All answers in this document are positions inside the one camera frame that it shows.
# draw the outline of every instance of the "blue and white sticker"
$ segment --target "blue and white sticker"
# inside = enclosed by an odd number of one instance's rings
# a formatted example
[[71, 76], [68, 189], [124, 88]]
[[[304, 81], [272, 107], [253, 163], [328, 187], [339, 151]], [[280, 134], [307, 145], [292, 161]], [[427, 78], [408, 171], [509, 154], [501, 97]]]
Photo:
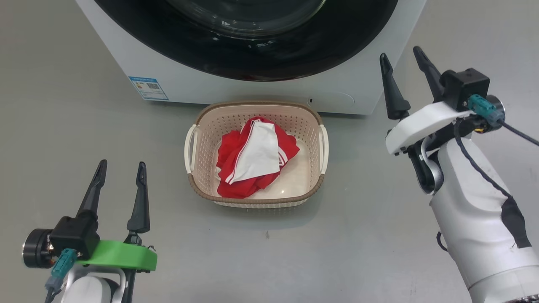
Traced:
[[168, 100], [157, 79], [140, 77], [129, 77], [129, 79], [145, 100]]

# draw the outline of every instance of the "washing machine door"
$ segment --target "washing machine door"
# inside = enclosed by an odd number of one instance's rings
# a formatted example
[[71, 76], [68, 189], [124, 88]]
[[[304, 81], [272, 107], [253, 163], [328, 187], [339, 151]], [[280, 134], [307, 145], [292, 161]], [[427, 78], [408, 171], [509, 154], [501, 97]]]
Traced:
[[335, 67], [382, 30], [397, 0], [95, 0], [155, 51], [221, 77], [280, 81]]

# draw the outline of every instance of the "basket handle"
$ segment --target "basket handle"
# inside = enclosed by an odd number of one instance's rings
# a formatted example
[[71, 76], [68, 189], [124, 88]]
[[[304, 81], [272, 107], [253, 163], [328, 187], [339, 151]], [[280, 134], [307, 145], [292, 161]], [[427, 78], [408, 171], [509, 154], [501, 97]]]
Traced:
[[320, 124], [320, 174], [325, 174], [329, 160], [329, 138], [324, 124]]
[[[191, 128], [189, 128], [189, 131], [187, 132], [187, 136], [185, 137], [185, 145], [183, 146], [183, 160], [185, 162], [185, 170], [188, 174], [190, 174], [193, 169], [195, 168], [195, 155], [197, 152], [197, 125], [193, 124]], [[191, 152], [191, 157], [189, 158], [189, 149], [191, 148], [191, 139], [193, 139], [193, 151]]]

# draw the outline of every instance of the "green bracket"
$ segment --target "green bracket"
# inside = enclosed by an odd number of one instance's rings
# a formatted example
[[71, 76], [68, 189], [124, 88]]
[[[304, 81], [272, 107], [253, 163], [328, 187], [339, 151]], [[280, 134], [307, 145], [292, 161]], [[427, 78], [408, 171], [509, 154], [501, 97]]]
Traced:
[[90, 260], [78, 260], [77, 263], [154, 271], [157, 266], [157, 254], [144, 246], [101, 240]]

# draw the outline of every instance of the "white cloth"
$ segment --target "white cloth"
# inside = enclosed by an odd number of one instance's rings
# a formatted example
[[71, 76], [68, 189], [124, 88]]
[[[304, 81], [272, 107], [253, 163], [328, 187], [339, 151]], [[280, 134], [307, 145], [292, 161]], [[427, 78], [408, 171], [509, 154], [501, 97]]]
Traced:
[[234, 171], [226, 178], [228, 184], [279, 171], [279, 143], [275, 125], [253, 121], [247, 143], [236, 159]]

